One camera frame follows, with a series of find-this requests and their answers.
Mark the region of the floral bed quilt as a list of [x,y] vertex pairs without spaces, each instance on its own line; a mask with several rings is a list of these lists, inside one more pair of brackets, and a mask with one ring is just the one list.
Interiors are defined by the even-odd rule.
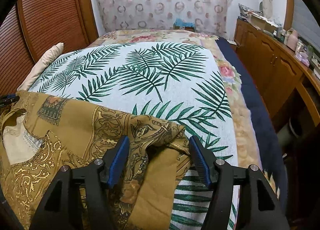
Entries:
[[253,127],[253,115],[245,103],[244,94],[242,93],[245,76],[239,74],[231,64],[231,61],[226,59],[231,54],[223,53],[222,47],[218,45],[218,43],[224,42],[223,39],[186,30],[126,30],[108,32],[92,42],[89,47],[114,43],[155,41],[173,41],[202,45],[212,52],[221,73],[229,103],[231,104],[238,164],[241,167],[257,164],[260,169],[263,169],[257,142],[258,131]]

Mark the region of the grey window blind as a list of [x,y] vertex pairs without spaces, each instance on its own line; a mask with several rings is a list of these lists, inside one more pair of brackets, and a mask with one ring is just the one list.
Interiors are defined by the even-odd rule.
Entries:
[[319,25],[302,0],[294,0],[292,27],[305,45],[311,45],[319,56]]

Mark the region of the green palm leaf sheet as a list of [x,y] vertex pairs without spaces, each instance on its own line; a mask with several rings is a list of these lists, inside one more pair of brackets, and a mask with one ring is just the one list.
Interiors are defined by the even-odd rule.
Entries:
[[217,158],[238,162],[225,84],[202,46],[131,41],[73,51],[45,68],[30,90],[172,121]]

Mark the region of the cardboard box on cabinet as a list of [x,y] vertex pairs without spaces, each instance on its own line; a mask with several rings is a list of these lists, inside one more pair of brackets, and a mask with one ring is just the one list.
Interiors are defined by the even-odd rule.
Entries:
[[260,29],[262,31],[265,30],[265,31],[268,31],[268,32],[271,32],[271,33],[273,33],[279,27],[274,22],[269,21],[269,20],[265,19],[264,17],[261,17],[259,15],[255,15],[255,14],[252,14],[250,16],[249,22],[255,28],[258,28],[258,29]]

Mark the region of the navy blue mattress edge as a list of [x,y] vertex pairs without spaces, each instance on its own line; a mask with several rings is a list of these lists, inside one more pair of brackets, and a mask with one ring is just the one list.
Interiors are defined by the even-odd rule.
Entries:
[[259,95],[251,75],[238,58],[236,52],[231,48],[230,43],[222,37],[216,42],[226,60],[241,75],[241,93],[247,108],[251,112],[251,122],[259,148],[262,168],[267,172],[268,176],[273,177],[276,187],[280,190],[280,207],[282,211],[285,211],[287,205],[287,173],[278,138],[263,99]]

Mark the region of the long wooden sideboard cabinet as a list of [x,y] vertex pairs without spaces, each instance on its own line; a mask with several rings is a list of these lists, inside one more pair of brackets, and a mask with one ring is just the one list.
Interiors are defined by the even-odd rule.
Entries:
[[319,80],[284,44],[237,19],[236,54],[254,80],[276,131],[304,136],[319,125]]

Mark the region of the purple small item on cabinet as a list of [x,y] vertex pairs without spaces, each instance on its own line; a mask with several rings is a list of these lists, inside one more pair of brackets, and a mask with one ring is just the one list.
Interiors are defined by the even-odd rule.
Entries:
[[295,57],[306,67],[309,67],[310,62],[308,60],[308,55],[305,52],[296,53]]

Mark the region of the beige pillow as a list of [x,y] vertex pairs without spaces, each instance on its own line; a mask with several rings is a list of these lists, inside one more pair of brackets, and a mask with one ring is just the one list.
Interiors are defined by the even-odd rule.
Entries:
[[41,73],[54,61],[58,56],[60,56],[63,52],[64,43],[58,43],[48,49],[42,57],[37,61],[37,63],[33,66],[31,72],[22,84],[17,88],[17,91],[20,90],[29,90],[32,84],[37,80]]

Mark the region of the golden brown patterned garment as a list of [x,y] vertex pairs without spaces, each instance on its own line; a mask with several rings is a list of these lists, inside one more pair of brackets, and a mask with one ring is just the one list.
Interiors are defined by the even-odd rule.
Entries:
[[109,192],[118,229],[168,229],[176,186],[190,167],[184,127],[150,115],[19,91],[1,109],[1,188],[24,229],[63,165],[87,166],[121,136],[130,151]]

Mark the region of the brown louvered wooden wardrobe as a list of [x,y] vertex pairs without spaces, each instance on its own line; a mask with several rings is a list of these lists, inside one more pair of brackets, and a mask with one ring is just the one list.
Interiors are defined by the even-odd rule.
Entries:
[[97,38],[91,0],[15,0],[1,23],[1,95],[15,93],[53,45],[70,52]]

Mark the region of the blue item on box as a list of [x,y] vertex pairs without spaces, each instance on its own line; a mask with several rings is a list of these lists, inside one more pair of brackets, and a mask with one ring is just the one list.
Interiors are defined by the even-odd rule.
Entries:
[[174,26],[184,27],[184,28],[195,28],[195,24],[191,22],[184,21],[181,18],[177,18],[174,22]]

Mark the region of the pink bottle on cabinet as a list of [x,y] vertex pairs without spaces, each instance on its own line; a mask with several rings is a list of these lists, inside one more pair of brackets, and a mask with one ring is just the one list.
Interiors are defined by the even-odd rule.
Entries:
[[294,29],[287,31],[287,47],[290,48],[292,51],[296,51],[298,44],[298,32]]

